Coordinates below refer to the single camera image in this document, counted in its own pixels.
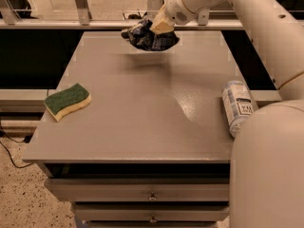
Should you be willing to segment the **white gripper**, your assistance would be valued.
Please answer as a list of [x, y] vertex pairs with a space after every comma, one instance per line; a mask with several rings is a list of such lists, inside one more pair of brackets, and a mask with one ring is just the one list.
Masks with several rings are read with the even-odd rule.
[[[210, 9], [222, 0], [167, 0], [155, 16], [150, 30], [155, 34], [165, 34], [174, 30], [174, 25], [186, 25], [202, 10]], [[131, 30], [140, 29], [138, 23]]]

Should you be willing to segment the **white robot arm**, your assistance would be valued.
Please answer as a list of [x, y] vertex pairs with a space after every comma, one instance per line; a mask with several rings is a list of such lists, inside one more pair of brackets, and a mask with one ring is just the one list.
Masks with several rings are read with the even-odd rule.
[[[220, 0], [166, 0], [160, 34]], [[281, 100], [256, 111], [234, 140], [230, 228], [304, 228], [304, 27], [276, 0], [226, 0], [251, 39]]]

